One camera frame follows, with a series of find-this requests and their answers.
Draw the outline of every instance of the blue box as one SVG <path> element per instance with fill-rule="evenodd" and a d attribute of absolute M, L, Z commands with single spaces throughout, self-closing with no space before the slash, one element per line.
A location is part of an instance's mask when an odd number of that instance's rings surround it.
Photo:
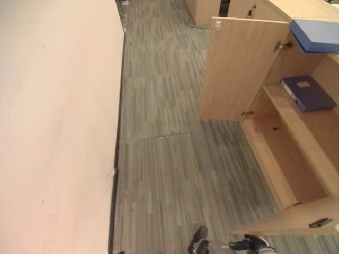
<path fill-rule="evenodd" d="M 295 19 L 290 29 L 306 53 L 339 53 L 339 23 Z"/>

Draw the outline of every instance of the open cabinet door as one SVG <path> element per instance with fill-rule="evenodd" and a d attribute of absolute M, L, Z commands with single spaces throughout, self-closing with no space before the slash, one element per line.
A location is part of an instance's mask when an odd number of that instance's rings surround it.
<path fill-rule="evenodd" d="M 337 235 L 339 231 L 339 199 L 330 196 L 291 209 L 277 212 L 233 230 L 233 234 L 254 235 Z M 332 222 L 318 228 L 309 224 L 319 219 L 331 218 Z"/>
<path fill-rule="evenodd" d="M 276 44 L 288 33 L 287 22 L 214 17 L 200 117 L 240 121 L 279 53 Z"/>

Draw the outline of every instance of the foot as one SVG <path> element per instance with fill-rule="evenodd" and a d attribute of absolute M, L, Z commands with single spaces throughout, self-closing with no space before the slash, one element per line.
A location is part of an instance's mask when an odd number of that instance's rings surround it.
<path fill-rule="evenodd" d="M 189 254 L 193 253 L 193 245 L 196 242 L 199 242 L 201 239 L 204 239 L 207 236 L 207 228 L 205 226 L 201 226 L 198 228 L 198 230 L 195 232 L 193 239 L 187 249 Z"/>

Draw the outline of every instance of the wooden panel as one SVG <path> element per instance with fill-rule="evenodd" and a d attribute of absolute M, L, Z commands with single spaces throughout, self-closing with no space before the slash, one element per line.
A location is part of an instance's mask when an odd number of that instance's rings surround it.
<path fill-rule="evenodd" d="M 257 20 L 288 21 L 284 15 L 281 15 L 281 13 L 269 5 L 266 0 L 255 0 L 253 18 Z"/>
<path fill-rule="evenodd" d="M 185 0 L 196 25 L 210 25 L 213 16 L 219 16 L 221 0 Z"/>
<path fill-rule="evenodd" d="M 339 17 L 339 10 L 324 0 L 265 0 L 289 21 L 300 17 Z"/>
<path fill-rule="evenodd" d="M 333 110 L 301 112 L 280 84 L 264 85 L 293 139 L 330 194 L 339 192 L 339 118 Z"/>
<path fill-rule="evenodd" d="M 194 22 L 197 19 L 197 0 L 184 0 Z"/>
<path fill-rule="evenodd" d="M 327 56 L 318 68 L 313 71 L 312 76 L 321 84 L 330 97 L 339 104 L 339 62 Z M 339 114 L 338 105 L 333 110 Z"/>
<path fill-rule="evenodd" d="M 278 112 L 274 105 L 266 95 L 266 92 L 261 88 L 250 106 L 244 119 L 261 119 L 264 117 L 278 116 Z"/>
<path fill-rule="evenodd" d="M 240 121 L 247 111 L 284 41 L 287 22 L 213 18 L 222 21 L 211 29 L 200 117 Z"/>
<path fill-rule="evenodd" d="M 227 16 L 245 19 L 253 4 L 254 0 L 231 0 Z"/>
<path fill-rule="evenodd" d="M 265 83 L 277 83 L 286 77 L 310 75 L 326 56 L 326 54 L 319 53 L 304 54 L 300 51 L 291 33 L 288 35 L 285 43 L 289 41 L 293 43 L 293 48 L 279 52 L 265 79 Z"/>
<path fill-rule="evenodd" d="M 333 222 L 320 228 L 308 225 L 322 218 L 332 218 Z M 323 198 L 291 209 L 277 212 L 271 216 L 233 230 L 233 234 L 301 234 L 337 235 L 339 225 L 339 203 L 337 196 Z"/>
<path fill-rule="evenodd" d="M 244 120 L 242 127 L 281 207 L 327 196 L 279 117 Z"/>
<path fill-rule="evenodd" d="M 219 16 L 221 0 L 198 0 L 196 25 L 210 25 L 212 17 Z"/>

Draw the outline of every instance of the gray striped carpet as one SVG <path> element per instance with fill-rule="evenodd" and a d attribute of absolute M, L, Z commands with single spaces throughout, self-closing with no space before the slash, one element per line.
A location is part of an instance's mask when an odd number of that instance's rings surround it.
<path fill-rule="evenodd" d="M 237 123 L 201 121 L 208 29 L 183 0 L 130 0 L 114 253 L 187 253 L 195 229 L 230 230 L 277 210 Z M 335 237 L 268 237 L 280 254 L 339 253 Z"/>

